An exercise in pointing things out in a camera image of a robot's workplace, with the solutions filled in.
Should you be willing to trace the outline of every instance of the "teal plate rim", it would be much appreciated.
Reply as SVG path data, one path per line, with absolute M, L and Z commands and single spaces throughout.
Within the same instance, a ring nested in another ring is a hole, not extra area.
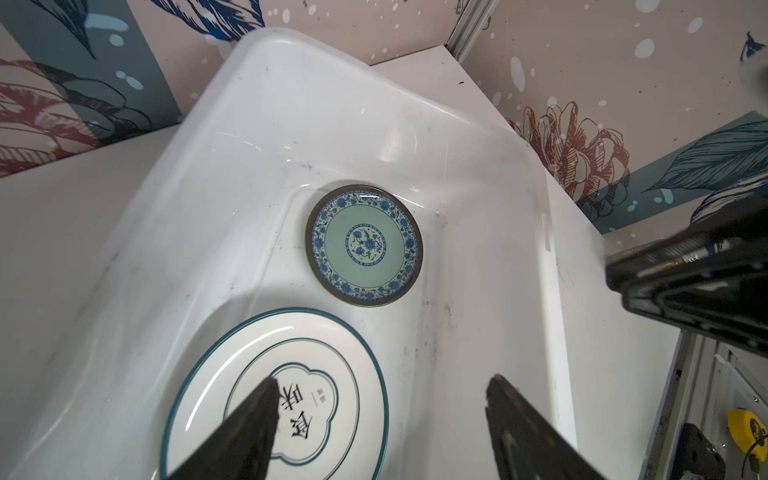
M 364 190 L 368 192 L 372 192 L 375 194 L 378 194 L 385 199 L 391 201 L 402 213 L 406 216 L 408 219 L 408 222 L 410 222 L 410 226 L 413 229 L 413 233 L 415 235 L 416 240 L 416 249 L 417 249 L 417 255 L 418 258 L 416 259 L 415 266 L 413 268 L 413 274 L 411 274 L 408 281 L 401 286 L 394 294 L 389 296 L 383 296 L 380 298 L 375 298 L 372 300 L 363 300 L 358 299 L 353 296 L 345 295 L 344 292 L 339 291 L 337 288 L 334 287 L 331 283 L 329 283 L 328 279 L 326 279 L 323 275 L 323 272 L 320 271 L 320 268 L 317 265 L 317 262 L 315 261 L 315 257 L 312 250 L 312 238 L 313 238 L 313 230 L 315 223 L 317 222 L 317 217 L 320 214 L 320 211 L 334 198 L 338 197 L 339 195 L 346 194 L 353 191 L 358 190 Z M 411 287 L 416 282 L 416 279 L 419 278 L 419 274 L 422 270 L 422 261 L 424 260 L 424 242 L 422 240 L 422 233 L 421 230 L 419 230 L 419 225 L 416 223 L 415 218 L 413 218 L 413 215 L 411 215 L 410 210 L 402 204 L 400 200 L 395 198 L 394 195 L 391 193 L 384 191 L 378 187 L 374 187 L 373 185 L 365 185 L 365 184 L 350 184 L 350 185 L 344 185 L 343 187 L 336 188 L 334 190 L 331 190 L 328 194 L 324 195 L 323 198 L 321 198 L 315 207 L 312 209 L 312 212 L 310 213 L 310 217 L 306 221 L 306 228 L 304 231 L 304 250 L 306 251 L 306 258 L 310 262 L 310 267 L 312 268 L 312 272 L 315 274 L 315 277 L 320 282 L 323 287 L 328 290 L 334 297 L 337 299 L 343 301 L 344 303 L 349 303 L 351 305 L 357 305 L 357 306 L 382 306 L 387 305 L 389 303 L 392 303 L 396 300 L 398 300 L 400 297 L 408 293 L 409 290 L 411 290 Z
M 324 316 L 325 318 L 332 320 L 339 325 L 343 326 L 345 329 L 347 329 L 352 335 L 360 342 L 362 347 L 366 350 L 366 353 L 368 353 L 368 357 L 370 357 L 371 361 L 373 362 L 373 366 L 376 368 L 376 374 L 379 376 L 379 384 L 382 387 L 382 400 L 384 402 L 384 431 L 382 433 L 382 447 L 381 451 L 379 452 L 379 460 L 376 462 L 376 469 L 373 471 L 373 477 L 371 477 L 371 480 L 376 480 L 379 477 L 379 474 L 381 473 L 382 464 L 384 462 L 384 454 L 386 452 L 386 445 L 387 445 L 387 437 L 389 435 L 389 400 L 386 393 L 386 385 L 384 383 L 384 375 L 382 374 L 381 367 L 379 366 L 379 362 L 376 361 L 376 356 L 373 355 L 373 351 L 371 350 L 371 347 L 368 346 L 368 343 L 360 336 L 359 333 L 357 333 L 357 330 L 353 329 L 352 326 L 350 326 L 347 322 L 340 319 L 338 316 L 332 315 L 331 313 L 323 312 L 322 310 L 314 309 L 314 308 L 306 308 L 303 306 L 291 306 L 287 308 L 279 308 L 275 310 L 270 310 L 268 312 L 260 313 L 259 315 L 252 316 L 245 322 L 242 322 L 240 325 L 234 327 L 229 332 L 225 333 L 224 336 L 219 338 L 216 343 L 214 343 L 204 354 L 201 356 L 199 360 L 197 360 L 197 363 L 195 363 L 195 366 L 192 368 L 192 370 L 187 375 L 187 378 L 184 379 L 184 383 L 181 385 L 181 388 L 179 389 L 179 393 L 176 395 L 176 399 L 174 400 L 173 406 L 170 408 L 170 412 L 168 414 L 168 420 L 165 422 L 165 430 L 163 432 L 163 442 L 161 444 L 161 450 L 160 450 L 160 478 L 161 480 L 166 480 L 168 477 L 167 475 L 167 451 L 168 451 L 168 442 L 170 441 L 170 428 L 174 424 L 174 420 L 176 419 L 176 413 L 179 409 L 179 404 L 181 403 L 181 399 L 184 397 L 184 393 L 187 392 L 187 387 L 190 385 L 190 382 L 194 378 L 194 376 L 197 374 L 197 371 L 200 370 L 200 367 L 205 363 L 206 360 L 208 360 L 208 357 L 218 349 L 222 343 L 226 342 L 232 335 L 239 332 L 243 328 L 249 326 L 251 323 L 258 322 L 259 320 L 265 319 L 270 316 L 280 315 L 281 313 L 312 313 L 314 315 L 320 315 Z

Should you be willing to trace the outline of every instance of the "yellow object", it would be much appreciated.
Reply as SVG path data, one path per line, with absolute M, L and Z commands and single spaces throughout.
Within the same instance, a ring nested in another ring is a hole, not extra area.
M 757 415 L 744 409 L 733 409 L 728 413 L 728 429 L 730 436 L 744 453 L 757 439 L 766 434 L 766 426 Z M 768 439 L 764 439 L 762 445 L 758 444 L 752 449 L 752 453 L 758 460 L 765 462 L 768 458 Z

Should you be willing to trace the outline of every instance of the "black cable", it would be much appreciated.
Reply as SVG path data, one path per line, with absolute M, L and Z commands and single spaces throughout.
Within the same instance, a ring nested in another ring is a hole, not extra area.
M 768 433 L 763 433 L 763 435 L 755 440 L 755 442 L 752 444 L 749 450 L 746 451 L 746 455 L 744 456 L 744 461 L 741 462 L 741 478 L 744 478 L 744 467 L 746 467 L 746 460 L 750 457 L 750 453 L 757 447 L 758 445 L 761 445 L 763 443 L 763 440 L 768 439 Z

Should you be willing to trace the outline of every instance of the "blue floral plate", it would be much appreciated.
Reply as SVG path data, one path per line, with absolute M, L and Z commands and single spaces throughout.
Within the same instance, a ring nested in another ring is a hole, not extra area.
M 306 254 L 333 295 L 360 306 L 405 295 L 422 268 L 422 236 L 408 209 L 369 185 L 327 194 L 306 224 Z

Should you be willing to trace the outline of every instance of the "large white plate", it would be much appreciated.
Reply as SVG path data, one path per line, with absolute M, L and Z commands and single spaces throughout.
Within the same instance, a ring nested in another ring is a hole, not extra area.
M 365 340 L 319 310 L 262 313 L 198 361 L 168 417 L 161 474 L 173 472 L 267 376 L 280 420 L 267 478 L 376 478 L 389 427 L 386 387 Z

